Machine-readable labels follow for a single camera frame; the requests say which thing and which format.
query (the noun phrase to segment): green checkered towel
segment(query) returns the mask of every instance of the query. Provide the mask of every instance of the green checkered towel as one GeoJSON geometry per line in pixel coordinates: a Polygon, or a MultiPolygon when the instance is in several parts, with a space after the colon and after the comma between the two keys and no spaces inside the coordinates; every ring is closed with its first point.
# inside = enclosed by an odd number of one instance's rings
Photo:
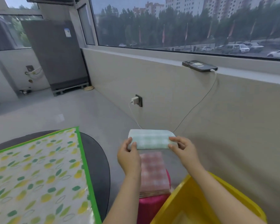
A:
{"type": "Polygon", "coordinates": [[[175,135],[166,130],[130,130],[129,137],[133,138],[131,144],[137,142],[138,150],[169,149],[168,144],[177,145],[168,138],[175,135]]]}

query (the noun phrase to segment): floor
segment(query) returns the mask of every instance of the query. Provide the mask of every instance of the floor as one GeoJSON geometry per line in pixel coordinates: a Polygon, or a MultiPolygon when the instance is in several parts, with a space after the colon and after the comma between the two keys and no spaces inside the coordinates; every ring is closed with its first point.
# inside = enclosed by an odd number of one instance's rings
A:
{"type": "MultiPolygon", "coordinates": [[[[124,179],[117,163],[117,150],[136,122],[96,90],[75,90],[54,97],[51,90],[22,96],[18,101],[0,106],[0,143],[27,134],[79,126],[103,148],[110,166],[111,190],[109,209],[124,179]]],[[[186,176],[178,158],[163,151],[171,184],[176,187],[186,176]]]]}

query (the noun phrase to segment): window sill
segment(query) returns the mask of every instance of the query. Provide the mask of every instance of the window sill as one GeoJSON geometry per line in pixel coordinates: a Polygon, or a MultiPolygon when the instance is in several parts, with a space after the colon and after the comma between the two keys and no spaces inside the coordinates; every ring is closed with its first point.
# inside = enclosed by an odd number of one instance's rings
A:
{"type": "MultiPolygon", "coordinates": [[[[170,59],[156,58],[156,57],[150,57],[150,56],[141,56],[141,55],[135,55],[135,54],[129,54],[129,53],[113,52],[113,51],[108,51],[108,50],[98,50],[97,48],[94,48],[91,50],[94,50],[96,52],[109,53],[111,55],[125,56],[125,57],[129,57],[129,58],[136,58],[136,59],[141,59],[141,60],[147,60],[147,61],[152,61],[152,62],[157,62],[157,63],[170,64],[170,65],[184,67],[182,65],[182,61],[178,61],[178,60],[170,60],[170,59]]],[[[236,69],[236,68],[230,68],[230,67],[222,67],[220,65],[217,65],[217,66],[218,66],[217,74],[230,75],[230,76],[240,77],[240,78],[244,78],[244,79],[251,79],[251,80],[256,80],[256,81],[261,81],[261,82],[280,84],[280,75],[279,74],[258,72],[258,71],[252,71],[252,70],[242,70],[242,69],[236,69]]]]}

